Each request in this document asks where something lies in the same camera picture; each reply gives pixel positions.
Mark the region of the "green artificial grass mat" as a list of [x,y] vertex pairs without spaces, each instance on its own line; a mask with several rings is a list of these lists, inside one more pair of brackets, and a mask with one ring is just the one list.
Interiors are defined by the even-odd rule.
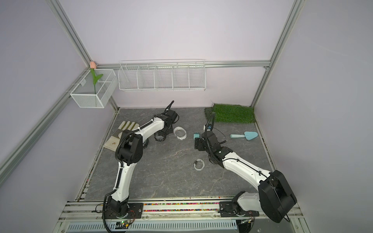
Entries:
[[213,104],[204,109],[206,119],[215,113],[215,121],[223,123],[256,123],[254,108],[242,105]]

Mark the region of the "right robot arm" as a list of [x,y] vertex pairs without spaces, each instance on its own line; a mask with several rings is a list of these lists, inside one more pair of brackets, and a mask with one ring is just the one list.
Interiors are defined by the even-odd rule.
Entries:
[[276,223],[288,217],[289,211],[297,204],[297,199],[283,173],[268,171],[241,158],[232,149],[223,146],[213,132],[215,113],[210,115],[204,132],[196,137],[195,148],[206,151],[211,163],[237,174],[251,184],[257,191],[252,196],[246,191],[239,192],[230,202],[228,210],[220,213],[230,216],[251,215],[253,211],[263,211]]

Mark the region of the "teal garden trowel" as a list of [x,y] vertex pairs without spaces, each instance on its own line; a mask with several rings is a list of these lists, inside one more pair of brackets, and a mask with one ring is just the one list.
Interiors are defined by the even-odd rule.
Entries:
[[245,138],[246,140],[252,140],[256,137],[258,137],[257,132],[244,132],[241,135],[238,135],[238,134],[231,134],[230,135],[230,138]]

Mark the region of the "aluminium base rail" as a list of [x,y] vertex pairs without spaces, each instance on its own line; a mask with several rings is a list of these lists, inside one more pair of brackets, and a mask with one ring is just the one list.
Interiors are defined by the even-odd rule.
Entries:
[[[229,196],[134,199],[129,205],[136,220],[202,220],[221,218],[220,204],[231,199]],[[102,210],[102,202],[68,202],[59,220],[101,220]]]

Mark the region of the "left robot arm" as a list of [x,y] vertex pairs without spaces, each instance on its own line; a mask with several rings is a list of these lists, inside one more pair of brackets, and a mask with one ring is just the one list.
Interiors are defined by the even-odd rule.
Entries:
[[131,212],[128,200],[134,169],[143,156],[144,145],[148,138],[153,136],[156,141],[162,142],[173,133],[173,125],[179,119],[178,114],[171,109],[173,103],[174,101],[144,125],[122,133],[115,151],[119,169],[113,191],[104,197],[104,215],[112,212],[117,218],[125,218]]

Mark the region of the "artificial pink tulip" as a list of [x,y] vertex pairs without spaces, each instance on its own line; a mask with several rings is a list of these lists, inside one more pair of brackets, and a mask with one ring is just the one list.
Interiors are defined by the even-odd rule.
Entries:
[[97,65],[94,61],[91,61],[90,62],[90,73],[91,73],[91,76],[92,76],[92,82],[93,82],[93,86],[94,86],[94,94],[97,94],[96,92],[96,83],[102,78],[103,74],[99,74],[97,75],[95,73],[95,69],[97,68]]

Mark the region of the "beige gardening glove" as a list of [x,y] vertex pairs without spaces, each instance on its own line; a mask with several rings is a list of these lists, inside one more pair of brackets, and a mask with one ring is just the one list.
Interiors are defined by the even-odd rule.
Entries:
[[111,137],[105,142],[104,148],[109,149],[111,151],[116,151],[119,141],[121,138],[122,133],[124,130],[135,130],[139,127],[139,124],[132,121],[123,121],[117,130],[111,135]]

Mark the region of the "white mesh wall basket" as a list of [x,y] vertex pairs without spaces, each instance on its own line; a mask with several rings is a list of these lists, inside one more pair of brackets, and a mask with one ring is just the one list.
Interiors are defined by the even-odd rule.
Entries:
[[90,69],[71,91],[70,96],[80,108],[105,108],[118,86],[112,69]]

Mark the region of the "teal charger block far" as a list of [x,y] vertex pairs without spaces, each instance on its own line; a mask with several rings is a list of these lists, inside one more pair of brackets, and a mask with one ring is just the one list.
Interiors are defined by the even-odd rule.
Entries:
[[199,134],[199,133],[195,133],[195,134],[193,134],[193,139],[195,140],[195,139],[197,139],[197,138],[200,138],[200,134]]

